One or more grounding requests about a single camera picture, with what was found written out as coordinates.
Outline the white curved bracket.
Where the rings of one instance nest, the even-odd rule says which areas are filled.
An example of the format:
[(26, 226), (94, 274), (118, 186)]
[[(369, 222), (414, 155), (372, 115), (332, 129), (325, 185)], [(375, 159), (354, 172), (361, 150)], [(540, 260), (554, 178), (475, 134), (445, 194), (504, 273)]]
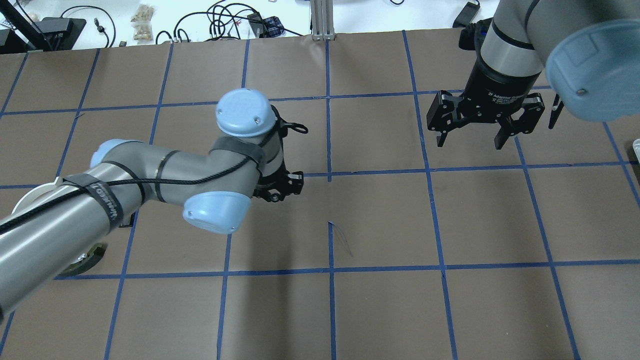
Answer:
[(69, 199), (60, 200), (53, 205), (45, 205), (76, 190), (77, 187), (64, 186), (54, 182), (37, 186), (18, 200), (10, 214), (10, 219), (18, 218), (23, 221), (32, 221), (37, 218), (48, 217), (50, 214), (59, 212), (59, 210), (64, 211), (67, 208)]

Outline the black power adapter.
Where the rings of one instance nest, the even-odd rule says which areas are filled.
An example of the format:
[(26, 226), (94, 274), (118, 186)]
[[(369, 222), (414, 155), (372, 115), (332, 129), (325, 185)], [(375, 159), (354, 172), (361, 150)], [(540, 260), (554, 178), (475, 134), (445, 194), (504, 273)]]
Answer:
[(474, 18), (480, 12), (482, 4), (480, 0), (469, 0), (466, 4), (461, 8), (460, 12), (457, 14), (455, 19), (452, 22), (452, 28), (465, 28), (470, 25)]

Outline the black brake pad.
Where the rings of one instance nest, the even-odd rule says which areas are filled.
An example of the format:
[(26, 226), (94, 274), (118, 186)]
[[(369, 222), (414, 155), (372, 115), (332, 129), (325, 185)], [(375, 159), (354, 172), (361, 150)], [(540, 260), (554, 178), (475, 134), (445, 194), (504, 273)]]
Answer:
[(132, 228), (134, 226), (135, 220), (137, 218), (137, 213), (133, 212), (128, 218), (124, 218), (122, 223), (118, 226), (119, 228)]

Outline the olive brake shoe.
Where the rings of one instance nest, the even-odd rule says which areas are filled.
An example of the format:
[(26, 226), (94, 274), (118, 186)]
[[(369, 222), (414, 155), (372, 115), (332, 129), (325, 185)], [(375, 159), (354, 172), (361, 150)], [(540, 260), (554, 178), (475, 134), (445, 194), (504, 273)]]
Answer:
[(107, 248), (106, 243), (94, 244), (87, 252), (82, 253), (75, 262), (68, 265), (59, 276), (73, 277), (91, 270), (105, 257)]

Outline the aluminium frame post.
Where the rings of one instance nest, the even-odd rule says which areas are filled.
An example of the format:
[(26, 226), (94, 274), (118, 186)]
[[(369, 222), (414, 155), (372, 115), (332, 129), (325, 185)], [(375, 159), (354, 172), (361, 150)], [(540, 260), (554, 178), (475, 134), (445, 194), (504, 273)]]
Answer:
[(334, 41), (336, 32), (334, 27), (334, 1), (309, 0), (310, 3), (310, 31), (314, 41)]

